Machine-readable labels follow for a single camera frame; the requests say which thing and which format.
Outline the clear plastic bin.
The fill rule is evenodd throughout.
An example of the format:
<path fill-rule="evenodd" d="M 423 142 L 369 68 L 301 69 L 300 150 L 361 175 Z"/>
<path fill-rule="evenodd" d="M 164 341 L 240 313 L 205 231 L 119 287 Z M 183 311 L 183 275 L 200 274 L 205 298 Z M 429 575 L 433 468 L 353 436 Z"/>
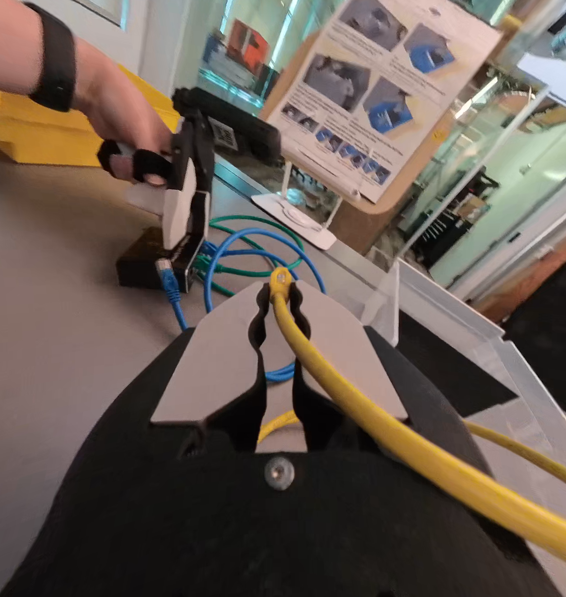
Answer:
<path fill-rule="evenodd" d="M 379 272 L 374 288 L 358 298 L 356 312 L 396 346 L 403 311 L 434 336 L 516 394 L 506 405 L 475 407 L 467 417 L 517 440 L 566 467 L 566 414 L 504 331 L 443 287 L 399 260 Z M 566 518 L 566 484 L 529 461 L 475 438 L 498 482 Z M 558 590 L 566 596 L 566 562 L 529 544 Z"/>

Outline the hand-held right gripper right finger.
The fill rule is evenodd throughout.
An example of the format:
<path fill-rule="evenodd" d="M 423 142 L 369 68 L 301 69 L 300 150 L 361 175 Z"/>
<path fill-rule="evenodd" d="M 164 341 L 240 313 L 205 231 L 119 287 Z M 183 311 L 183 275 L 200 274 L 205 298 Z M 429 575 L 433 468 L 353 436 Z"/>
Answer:
<path fill-rule="evenodd" d="M 377 407 L 399 422 L 408 413 L 373 347 L 366 329 L 341 304 L 306 282 L 295 282 L 290 291 L 290 311 L 311 344 L 343 377 Z M 322 385 L 296 362 L 292 383 L 293 410 L 299 419 L 306 444 L 305 452 L 323 451 L 330 441 L 341 449 L 352 449 L 366 439 L 356 425 L 330 398 Z"/>

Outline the black wristband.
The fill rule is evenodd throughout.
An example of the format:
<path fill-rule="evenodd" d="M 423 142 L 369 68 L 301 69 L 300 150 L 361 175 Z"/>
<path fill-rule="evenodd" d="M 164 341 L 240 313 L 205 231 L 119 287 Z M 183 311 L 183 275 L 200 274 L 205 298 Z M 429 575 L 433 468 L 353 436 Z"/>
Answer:
<path fill-rule="evenodd" d="M 42 28 L 42 67 L 29 98 L 45 108 L 67 113 L 72 107 L 77 78 L 74 37 L 69 27 L 48 11 L 32 2 L 25 6 L 37 13 Z"/>

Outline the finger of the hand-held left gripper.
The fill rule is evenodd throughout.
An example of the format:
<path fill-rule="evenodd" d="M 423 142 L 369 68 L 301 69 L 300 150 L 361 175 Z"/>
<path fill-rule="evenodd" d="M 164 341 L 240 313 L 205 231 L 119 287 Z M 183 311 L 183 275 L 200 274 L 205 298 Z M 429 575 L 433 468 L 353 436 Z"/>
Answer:
<path fill-rule="evenodd" d="M 197 191 L 195 194 L 195 254 L 198 254 L 208 235 L 211 219 L 211 193 Z"/>
<path fill-rule="evenodd" d="M 187 237 L 205 237 L 205 191 L 198 188 L 193 159 L 173 164 L 164 193 L 163 246 L 173 252 Z"/>

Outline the person's left hand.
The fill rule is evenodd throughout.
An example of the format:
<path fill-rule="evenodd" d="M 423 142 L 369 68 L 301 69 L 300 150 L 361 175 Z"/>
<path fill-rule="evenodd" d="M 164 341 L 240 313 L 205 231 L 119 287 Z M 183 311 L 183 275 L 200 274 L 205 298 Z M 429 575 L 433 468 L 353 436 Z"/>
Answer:
<path fill-rule="evenodd" d="M 119 66 L 81 38 L 75 40 L 72 109 L 83 113 L 103 140 L 167 155 L 171 131 Z"/>

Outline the black mat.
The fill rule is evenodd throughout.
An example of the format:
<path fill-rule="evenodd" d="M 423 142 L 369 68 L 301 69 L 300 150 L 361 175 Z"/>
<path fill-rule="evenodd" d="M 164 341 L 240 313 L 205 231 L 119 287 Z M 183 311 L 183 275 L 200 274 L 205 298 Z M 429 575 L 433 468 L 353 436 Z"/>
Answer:
<path fill-rule="evenodd" d="M 463 418 L 519 398 L 402 310 L 399 311 L 397 349 Z"/>

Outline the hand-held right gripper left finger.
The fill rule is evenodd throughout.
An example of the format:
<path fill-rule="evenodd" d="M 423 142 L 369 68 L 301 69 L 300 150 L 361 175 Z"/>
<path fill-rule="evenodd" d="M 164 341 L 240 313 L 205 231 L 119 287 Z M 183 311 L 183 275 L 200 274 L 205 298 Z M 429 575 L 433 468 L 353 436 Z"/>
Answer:
<path fill-rule="evenodd" d="M 251 284 L 206 315 L 163 392 L 151 423 L 190 423 L 223 432 L 236 451 L 254 452 L 267 405 L 261 347 L 269 286 Z"/>

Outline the brown poster board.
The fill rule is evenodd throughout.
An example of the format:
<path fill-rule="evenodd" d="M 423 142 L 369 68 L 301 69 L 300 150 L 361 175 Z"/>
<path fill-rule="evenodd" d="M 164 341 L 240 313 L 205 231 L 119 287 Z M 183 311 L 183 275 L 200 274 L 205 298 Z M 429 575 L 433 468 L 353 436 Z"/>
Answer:
<path fill-rule="evenodd" d="M 317 30 L 309 34 L 283 69 L 278 82 L 259 113 L 259 118 L 262 121 L 267 121 L 275 111 L 277 103 L 288 91 L 294 75 L 299 71 L 320 33 L 321 31 Z M 336 211 L 331 213 L 329 231 L 351 249 L 364 255 L 399 212 L 399 204 L 406 191 L 448 138 L 454 122 L 453 114 L 448 109 L 376 205 L 363 199 L 350 200 L 341 193 L 341 202 L 337 205 Z"/>

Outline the black network switch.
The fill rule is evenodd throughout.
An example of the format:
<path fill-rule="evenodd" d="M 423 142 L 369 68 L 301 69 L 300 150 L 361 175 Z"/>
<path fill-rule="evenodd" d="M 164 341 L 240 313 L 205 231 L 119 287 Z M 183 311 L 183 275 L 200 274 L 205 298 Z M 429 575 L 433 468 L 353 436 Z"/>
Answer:
<path fill-rule="evenodd" d="M 162 289 L 156 262 L 167 259 L 171 262 L 180 292 L 188 294 L 195 259 L 204 241 L 203 234 L 188 234 L 174 249 L 167 250 L 163 247 L 161 228 L 145 228 L 138 240 L 116 261 L 118 284 L 129 288 Z"/>

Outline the person's left forearm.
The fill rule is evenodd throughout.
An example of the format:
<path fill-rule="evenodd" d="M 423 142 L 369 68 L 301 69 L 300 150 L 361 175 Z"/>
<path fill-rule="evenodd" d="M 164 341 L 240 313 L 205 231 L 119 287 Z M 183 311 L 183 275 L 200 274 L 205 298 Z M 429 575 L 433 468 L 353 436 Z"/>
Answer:
<path fill-rule="evenodd" d="M 40 16 L 20 1 L 0 1 L 0 91 L 31 94 L 43 55 Z"/>

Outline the white router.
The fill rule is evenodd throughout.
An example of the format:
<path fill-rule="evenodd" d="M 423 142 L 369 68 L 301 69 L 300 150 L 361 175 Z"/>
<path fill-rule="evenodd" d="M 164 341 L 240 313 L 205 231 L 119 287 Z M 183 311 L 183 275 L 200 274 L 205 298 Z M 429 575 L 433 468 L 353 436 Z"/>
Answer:
<path fill-rule="evenodd" d="M 357 169 L 341 168 L 339 171 L 332 171 L 320 165 L 315 165 L 315 171 L 307 169 L 309 174 L 315 174 L 318 180 L 322 180 L 324 185 L 337 195 L 337 201 L 326 222 L 318 223 L 291 203 L 289 183 L 294 164 L 289 157 L 285 157 L 284 160 L 284 178 L 281 190 L 278 193 L 255 193 L 251 195 L 251 202 L 314 247 L 328 251 L 337 241 L 342 241 L 343 233 L 335 233 L 332 229 L 341 203 L 361 199 L 361 184 L 364 178 Z"/>

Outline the yellow plastic bin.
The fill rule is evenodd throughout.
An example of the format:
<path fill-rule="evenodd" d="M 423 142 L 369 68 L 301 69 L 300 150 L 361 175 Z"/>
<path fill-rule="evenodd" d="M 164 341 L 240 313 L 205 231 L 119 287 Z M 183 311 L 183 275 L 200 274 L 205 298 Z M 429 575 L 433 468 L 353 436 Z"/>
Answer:
<path fill-rule="evenodd" d="M 81 112 L 55 112 L 0 92 L 0 151 L 20 164 L 95 167 L 102 143 Z"/>

